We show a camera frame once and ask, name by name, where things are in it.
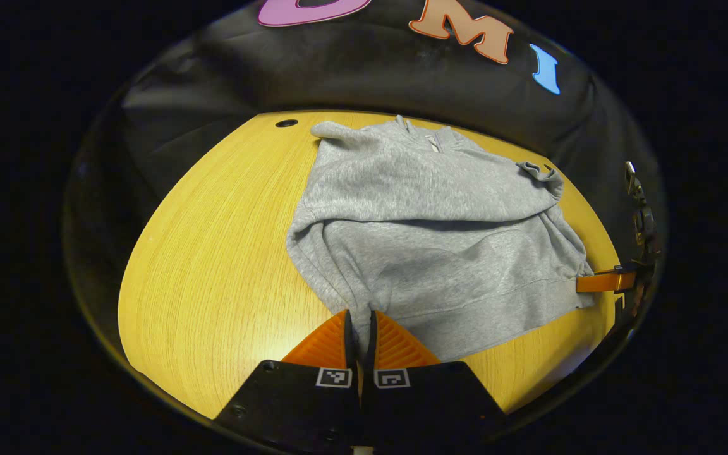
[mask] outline letter m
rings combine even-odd
[[[471,18],[456,0],[425,0],[423,15],[410,22],[409,28],[427,37],[447,40],[451,34],[444,28],[446,20],[462,46],[482,37],[474,49],[497,63],[507,63],[507,41],[513,29],[490,16]]]

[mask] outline black background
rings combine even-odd
[[[237,6],[0,2],[0,453],[245,452],[110,361],[75,306],[60,241],[63,185],[99,109]],[[675,233],[629,347],[497,452],[728,450],[728,2],[497,7],[583,58],[630,107],[664,167]]]

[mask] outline blue letter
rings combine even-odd
[[[555,80],[555,65],[558,64],[558,60],[555,57],[547,54],[547,52],[535,44],[530,44],[532,50],[535,51],[535,55],[538,57],[538,72],[532,75],[532,78],[546,88],[549,92],[556,95],[561,94],[561,90],[558,88],[558,82]]]

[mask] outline orange gripper pad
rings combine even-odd
[[[615,274],[598,272],[594,276],[578,277],[577,292],[619,291],[633,287],[636,273]]]
[[[344,310],[323,322],[283,357],[283,362],[310,367],[347,368],[346,352],[344,352],[346,316],[347,310]]]
[[[392,318],[375,312],[378,337],[375,345],[375,369],[422,367],[440,360],[423,343]]]

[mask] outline yellow wooden surface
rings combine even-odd
[[[280,120],[296,126],[278,128]],[[331,317],[286,253],[286,231],[320,141],[321,121],[352,128],[395,116],[352,111],[255,116],[217,144],[162,201],[142,231],[119,292],[128,360],[159,387],[214,418],[260,360],[280,360]],[[410,120],[439,129],[442,124]],[[454,128],[514,161],[548,159]],[[592,208],[565,176],[560,205],[594,270],[619,263]],[[567,374],[613,323],[614,296],[464,360],[499,406],[513,411]]]

